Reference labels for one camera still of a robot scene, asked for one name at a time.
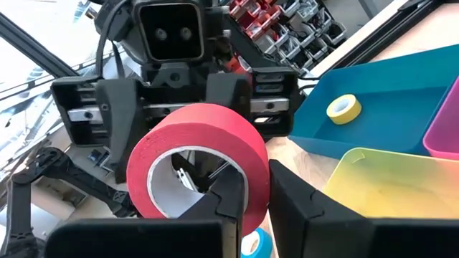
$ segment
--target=pink bin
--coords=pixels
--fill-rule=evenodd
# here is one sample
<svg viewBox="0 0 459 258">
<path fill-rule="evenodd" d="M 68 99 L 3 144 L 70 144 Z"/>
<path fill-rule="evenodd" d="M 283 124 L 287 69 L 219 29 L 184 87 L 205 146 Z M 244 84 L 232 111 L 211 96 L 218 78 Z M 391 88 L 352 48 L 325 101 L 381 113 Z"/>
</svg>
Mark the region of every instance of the pink bin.
<svg viewBox="0 0 459 258">
<path fill-rule="evenodd" d="M 422 142 L 432 157 L 459 160 L 459 77 Z"/>
</svg>

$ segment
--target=floor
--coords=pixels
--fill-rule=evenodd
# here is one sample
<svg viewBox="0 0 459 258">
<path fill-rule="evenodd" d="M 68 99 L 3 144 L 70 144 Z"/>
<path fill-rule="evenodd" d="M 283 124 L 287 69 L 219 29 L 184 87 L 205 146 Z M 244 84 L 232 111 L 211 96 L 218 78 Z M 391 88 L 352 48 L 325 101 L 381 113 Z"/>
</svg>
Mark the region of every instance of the floor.
<svg viewBox="0 0 459 258">
<path fill-rule="evenodd" d="M 373 1 L 378 11 L 384 9 L 392 0 L 367 0 Z M 333 18 L 347 28 L 350 37 L 362 28 L 370 18 L 361 7 L 359 0 L 323 0 Z"/>
</svg>

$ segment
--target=robot camera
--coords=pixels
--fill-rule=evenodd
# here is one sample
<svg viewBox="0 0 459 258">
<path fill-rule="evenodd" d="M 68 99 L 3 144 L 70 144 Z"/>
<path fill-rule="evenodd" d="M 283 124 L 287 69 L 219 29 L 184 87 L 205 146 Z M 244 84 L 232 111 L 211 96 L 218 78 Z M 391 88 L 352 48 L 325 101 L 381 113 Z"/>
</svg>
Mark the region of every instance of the robot camera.
<svg viewBox="0 0 459 258">
<path fill-rule="evenodd" d="M 150 1 L 137 15 L 146 54 L 154 62 L 192 62 L 204 56 L 203 13 L 194 1 Z"/>
</svg>

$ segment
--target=blue bin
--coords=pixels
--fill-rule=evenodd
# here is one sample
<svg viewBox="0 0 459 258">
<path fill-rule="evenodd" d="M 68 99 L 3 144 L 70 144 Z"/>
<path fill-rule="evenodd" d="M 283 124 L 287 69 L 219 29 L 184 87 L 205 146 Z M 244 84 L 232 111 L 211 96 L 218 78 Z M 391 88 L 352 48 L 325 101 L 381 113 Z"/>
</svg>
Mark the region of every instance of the blue bin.
<svg viewBox="0 0 459 258">
<path fill-rule="evenodd" d="M 458 75 L 459 45 L 332 70 L 296 112 L 290 139 L 337 159 L 355 147 L 428 155 L 422 137 Z M 345 94 L 362 112 L 335 125 L 326 109 Z"/>
</svg>

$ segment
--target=metal frame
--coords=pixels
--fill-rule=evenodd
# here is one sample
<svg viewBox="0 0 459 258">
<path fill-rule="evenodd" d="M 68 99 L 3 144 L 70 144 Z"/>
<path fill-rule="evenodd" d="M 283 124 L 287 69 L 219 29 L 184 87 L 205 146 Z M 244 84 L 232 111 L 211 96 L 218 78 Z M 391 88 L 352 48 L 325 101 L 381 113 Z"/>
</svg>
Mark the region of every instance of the metal frame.
<svg viewBox="0 0 459 258">
<path fill-rule="evenodd" d="M 457 0 L 411 0 L 328 70 L 364 64 L 395 42 L 442 4 Z"/>
<path fill-rule="evenodd" d="M 0 12 L 0 37 L 54 77 L 79 74 Z"/>
</svg>

